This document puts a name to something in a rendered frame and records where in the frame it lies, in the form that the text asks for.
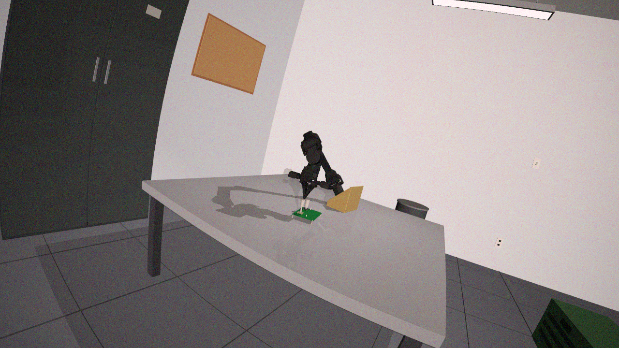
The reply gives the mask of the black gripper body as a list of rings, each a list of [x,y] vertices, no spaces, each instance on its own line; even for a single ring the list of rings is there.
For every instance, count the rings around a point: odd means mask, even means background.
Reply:
[[[312,168],[315,168],[315,172],[319,174],[321,167],[308,163],[307,168],[310,170],[312,170]],[[291,178],[300,179],[300,176],[301,176],[300,173],[297,173],[294,171],[290,171],[288,173],[288,177],[291,177]],[[307,181],[302,181],[302,182],[307,183]],[[317,187],[319,185],[321,188],[331,189],[331,183],[328,183],[326,181],[318,181],[318,179],[316,181],[311,181],[311,185],[313,185],[314,187]]]

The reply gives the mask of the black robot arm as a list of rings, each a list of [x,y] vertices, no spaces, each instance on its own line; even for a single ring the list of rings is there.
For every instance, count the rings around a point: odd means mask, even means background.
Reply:
[[[319,138],[317,133],[312,133],[312,131],[308,131],[303,135],[304,140],[301,142],[301,148],[304,156],[307,156],[308,163],[313,165],[323,167],[325,171],[326,182],[331,183],[331,190],[333,189],[334,194],[337,196],[341,192],[343,192],[342,184],[344,183],[342,177],[331,168],[324,153],[322,152],[322,141]],[[307,181],[311,183],[312,180],[316,181],[318,178],[318,173],[315,172],[315,168],[312,170],[308,169],[307,166],[304,166],[300,180]]]

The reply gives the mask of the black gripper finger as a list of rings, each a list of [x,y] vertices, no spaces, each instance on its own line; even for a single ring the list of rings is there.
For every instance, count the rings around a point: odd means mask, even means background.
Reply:
[[[312,191],[313,188],[317,188],[317,187],[314,187],[313,185],[308,184],[308,189],[304,196],[304,200],[307,198],[308,194]]]
[[[300,181],[300,183],[302,184],[302,189],[303,189],[303,199],[304,199],[304,196],[305,196],[305,194],[306,194],[306,192],[307,192],[308,183],[303,183],[302,181]]]

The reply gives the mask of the green circuit board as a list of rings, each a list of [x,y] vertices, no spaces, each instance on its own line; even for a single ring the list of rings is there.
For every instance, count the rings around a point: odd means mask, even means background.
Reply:
[[[306,200],[302,199],[301,200],[301,205],[300,205],[301,208],[292,213],[292,218],[293,218],[293,215],[296,215],[298,217],[311,220],[311,224],[312,224],[312,221],[316,220],[316,218],[318,218],[318,216],[321,216],[322,212],[318,212],[318,211],[314,211],[312,209],[308,209],[309,203],[310,203],[310,200],[306,201]],[[305,204],[305,207],[304,207],[304,204]]]

